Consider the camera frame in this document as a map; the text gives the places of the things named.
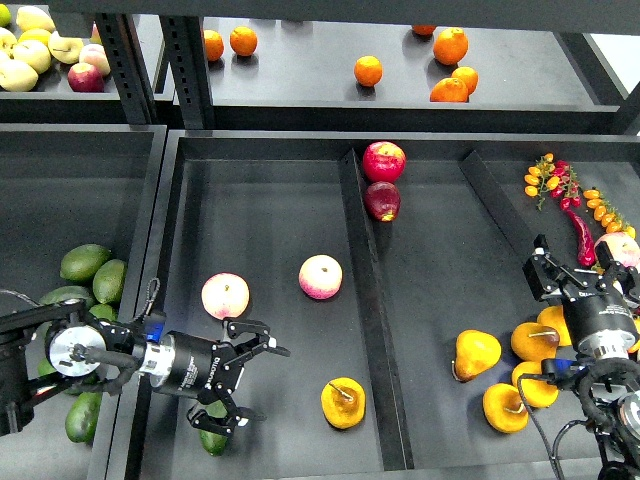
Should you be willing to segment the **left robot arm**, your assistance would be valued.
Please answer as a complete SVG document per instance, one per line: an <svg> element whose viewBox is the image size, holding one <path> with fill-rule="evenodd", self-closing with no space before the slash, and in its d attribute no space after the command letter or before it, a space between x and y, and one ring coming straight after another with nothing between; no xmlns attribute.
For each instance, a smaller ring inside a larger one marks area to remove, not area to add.
<svg viewBox="0 0 640 480"><path fill-rule="evenodd" d="M35 304L1 319L1 432L18 433L34 418L36 405L76 388L118 395L136 374L153 391L195 400L190 425L225 437L263 415L232 397L246 363L269 352L290 352L260 321L223 322L220 340L178 331L159 332L162 313L153 308L158 279L148 285L144 310L129 323L94 316L83 298Z"/></svg>

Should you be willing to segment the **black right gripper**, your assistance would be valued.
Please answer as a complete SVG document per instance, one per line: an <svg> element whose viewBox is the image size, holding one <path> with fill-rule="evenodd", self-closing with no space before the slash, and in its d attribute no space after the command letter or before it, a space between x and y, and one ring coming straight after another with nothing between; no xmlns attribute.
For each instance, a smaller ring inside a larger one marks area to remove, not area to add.
<svg viewBox="0 0 640 480"><path fill-rule="evenodd" d="M595 253L603 277L611 284L618 281L623 297L638 303L638 270L615 260L606 242L596 246ZM638 341L638 330L622 295L615 288L585 289L577 272L550 253L545 235L535 237L522 270L536 301L562 297L563 316L576 352L627 353Z"/></svg>

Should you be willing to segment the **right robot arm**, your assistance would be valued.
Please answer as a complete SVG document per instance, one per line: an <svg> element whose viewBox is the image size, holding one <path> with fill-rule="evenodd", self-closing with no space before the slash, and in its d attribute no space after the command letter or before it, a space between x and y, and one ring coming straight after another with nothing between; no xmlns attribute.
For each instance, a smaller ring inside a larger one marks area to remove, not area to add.
<svg viewBox="0 0 640 480"><path fill-rule="evenodd" d="M633 308L639 273L615 260L607 244L596 248L600 272L572 269L549 252L544 235L523 265L538 301L558 299L576 352L573 360L545 359L536 378L570 390L580 402L580 425L598 444L601 479L639 476L639 363L629 356L638 342Z"/></svg>

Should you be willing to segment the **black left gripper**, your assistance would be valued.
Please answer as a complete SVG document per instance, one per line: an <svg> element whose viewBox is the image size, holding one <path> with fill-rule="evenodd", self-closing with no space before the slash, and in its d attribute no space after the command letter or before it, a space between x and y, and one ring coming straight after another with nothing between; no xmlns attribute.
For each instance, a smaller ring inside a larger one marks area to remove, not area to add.
<svg viewBox="0 0 640 480"><path fill-rule="evenodd" d="M238 406L232 397L244 373L244 364L260 353L289 357L290 351L278 344L270 327L261 321L226 318L223 327L229 340L243 334L251 334L252 338L231 345L177 331L164 335L159 344L162 363L152 375L152 389L160 394L195 399L204 405L217 401L225 409L224 417L212 416L197 404L188 410L187 420L198 430L232 437L237 427L265 420L263 414Z"/></svg>

